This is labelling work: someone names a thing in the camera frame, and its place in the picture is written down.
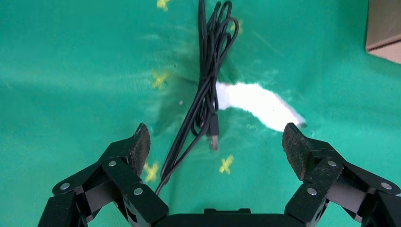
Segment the screw head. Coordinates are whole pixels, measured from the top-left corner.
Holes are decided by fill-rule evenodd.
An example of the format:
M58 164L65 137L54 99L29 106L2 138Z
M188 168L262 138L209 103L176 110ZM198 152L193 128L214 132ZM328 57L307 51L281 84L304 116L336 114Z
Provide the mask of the screw head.
M337 163L335 163L335 162L333 162L333 161L328 161L327 162L329 165L331 165L331 166L336 166L337 165Z
M134 195L140 195L142 194L143 190L141 188L137 188L134 190Z
M388 183L383 182L383 183L381 183L381 185L382 185L383 188L385 188L387 190L391 190L392 189L391 185L389 185Z
M109 162L109 166L110 166L110 167L115 166L115 164L117 164L115 161Z
M308 188L308 193L310 194L310 195L313 195L313 196L315 196L315 195L317 195L317 191L315 190L315 189L313 189L313 188Z
M61 190L66 190L67 188L69 188L70 187L70 184L69 183L63 183L61 186L60 186L60 189Z

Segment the black cable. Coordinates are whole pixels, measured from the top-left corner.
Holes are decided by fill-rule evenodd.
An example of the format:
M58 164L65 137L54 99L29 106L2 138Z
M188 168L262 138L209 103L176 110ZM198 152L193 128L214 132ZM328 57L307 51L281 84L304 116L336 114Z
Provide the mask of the black cable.
M206 23L205 1L199 0L200 80L198 91L167 155L160 173L161 181L156 189L156 194L160 193L162 187L170 179L171 174L182 163L202 136L208 131L211 135L218 133L218 98L216 94L218 72L223 65L228 50L238 35L239 29L238 21L231 17L232 3L226 1L221 9L220 6L221 2L218 2L209 21ZM232 35L227 32L229 22L235 24L235 30ZM195 139L178 159L190 130L195 135Z

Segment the cardboard box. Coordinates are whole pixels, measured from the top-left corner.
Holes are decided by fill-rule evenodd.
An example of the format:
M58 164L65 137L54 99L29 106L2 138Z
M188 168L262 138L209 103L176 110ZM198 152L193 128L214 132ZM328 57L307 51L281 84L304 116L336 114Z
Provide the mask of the cardboard box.
M366 51L401 64L401 0L370 0Z

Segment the usb connector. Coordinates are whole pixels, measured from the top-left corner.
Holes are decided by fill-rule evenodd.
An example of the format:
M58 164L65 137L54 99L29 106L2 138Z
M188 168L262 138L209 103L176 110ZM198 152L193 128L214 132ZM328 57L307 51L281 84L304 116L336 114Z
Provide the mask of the usb connector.
M210 119L210 125L207 132L209 136L210 144L213 150L218 150L218 136L220 134L220 130L218 128L218 117L217 114L214 113Z

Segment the green cloth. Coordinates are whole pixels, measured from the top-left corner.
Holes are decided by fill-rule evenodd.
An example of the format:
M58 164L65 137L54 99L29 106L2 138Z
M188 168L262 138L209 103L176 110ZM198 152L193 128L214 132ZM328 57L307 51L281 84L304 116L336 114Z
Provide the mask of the green cloth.
M216 1L206 2L210 14ZM401 185L401 65L365 53L368 1L233 5L242 33L220 81L259 83L278 93L306 119L303 133ZM151 134L149 168L163 164L199 76L198 1L167 6L0 1L2 226L37 225L53 186L131 136L140 122ZM282 134L240 109L221 111L219 119L219 151L201 141L162 190L170 212L282 213L301 184ZM229 155L231 173L220 173ZM159 180L147 183L155 189ZM113 204L89 224L127 226ZM319 226L359 224L331 204Z

